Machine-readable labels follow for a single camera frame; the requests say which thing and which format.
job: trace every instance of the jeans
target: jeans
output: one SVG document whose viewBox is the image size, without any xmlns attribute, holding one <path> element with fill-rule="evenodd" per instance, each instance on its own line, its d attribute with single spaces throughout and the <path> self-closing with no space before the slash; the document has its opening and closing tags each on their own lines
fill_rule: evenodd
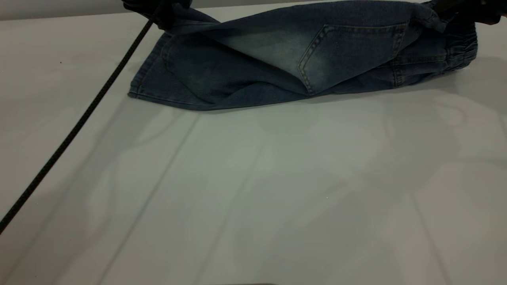
<svg viewBox="0 0 507 285">
<path fill-rule="evenodd" d="M 319 3 L 226 23 L 176 8 L 129 96 L 205 111 L 414 85 L 477 55 L 475 23 L 433 5 Z"/>
</svg>

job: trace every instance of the faded denim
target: faded denim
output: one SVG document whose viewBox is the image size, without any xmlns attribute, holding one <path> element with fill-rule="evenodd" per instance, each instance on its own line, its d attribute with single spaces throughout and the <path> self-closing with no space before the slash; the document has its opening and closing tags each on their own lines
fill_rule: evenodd
<svg viewBox="0 0 507 285">
<path fill-rule="evenodd" d="M 129 96 L 205 111 L 417 84 L 477 55 L 475 23 L 431 7 L 319 3 L 226 23 L 177 7 Z"/>
</svg>

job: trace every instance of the black cable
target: black cable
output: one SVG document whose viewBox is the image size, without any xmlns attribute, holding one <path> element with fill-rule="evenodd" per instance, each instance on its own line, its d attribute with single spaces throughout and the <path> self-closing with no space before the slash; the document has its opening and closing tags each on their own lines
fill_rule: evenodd
<svg viewBox="0 0 507 285">
<path fill-rule="evenodd" d="M 157 11 L 154 15 L 157 15 L 159 11 L 162 10 L 163 7 L 163 1 L 160 3 L 160 5 L 157 8 Z M 30 196 L 33 194 L 37 186 L 42 182 L 42 180 L 46 177 L 46 175 L 49 173 L 51 168 L 56 164 L 58 159 L 61 157 L 63 152 L 68 148 L 68 146 L 72 143 L 74 138 L 78 135 L 79 131 L 83 128 L 86 121 L 90 118 L 93 111 L 97 108 L 100 101 L 104 98 L 105 94 L 109 91 L 113 83 L 115 82 L 116 78 L 118 78 L 118 75 L 122 72 L 123 68 L 125 68 L 125 65 L 128 63 L 129 59 L 132 57 L 132 54 L 137 49 L 139 44 L 141 43 L 144 36 L 148 33 L 148 30 L 150 30 L 150 27 L 154 23 L 155 16 L 146 23 L 142 31 L 139 33 L 137 38 L 135 39 L 132 46 L 130 46 L 130 49 L 127 51 L 125 56 L 123 57 L 122 61 L 116 68 L 116 70 L 113 72 L 113 74 L 109 77 L 107 82 L 105 83 L 104 87 L 100 90 L 100 92 L 97 94 L 93 102 L 90 104 L 90 106 L 86 109 L 85 113 L 81 116 L 78 123 L 75 125 L 75 127 L 70 131 L 68 136 L 65 138 L 65 140 L 62 142 L 62 144 L 58 147 L 56 152 L 51 156 L 51 158 L 46 162 L 44 167 L 42 167 L 41 171 L 39 171 L 39 174 L 33 179 L 33 181 L 28 185 L 26 190 L 21 194 L 21 196 L 18 198 L 18 200 L 14 203 L 14 205 L 11 207 L 11 209 L 7 212 L 5 217 L 0 221 L 0 234 L 2 234 L 5 230 L 5 228 L 9 225 L 9 223 L 12 221 L 12 219 L 16 216 L 16 214 L 19 212 L 19 210 L 23 207 L 25 202 L 30 198 Z"/>
</svg>

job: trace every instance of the white table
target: white table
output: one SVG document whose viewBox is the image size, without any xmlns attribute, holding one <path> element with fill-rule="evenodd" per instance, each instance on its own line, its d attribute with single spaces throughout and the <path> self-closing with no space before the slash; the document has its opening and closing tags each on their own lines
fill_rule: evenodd
<svg viewBox="0 0 507 285">
<path fill-rule="evenodd" d="M 144 23 L 0 22 L 0 216 Z M 0 236 L 1 285 L 505 284 L 505 21 L 425 84 L 212 113 L 126 96 L 160 34 Z"/>
</svg>

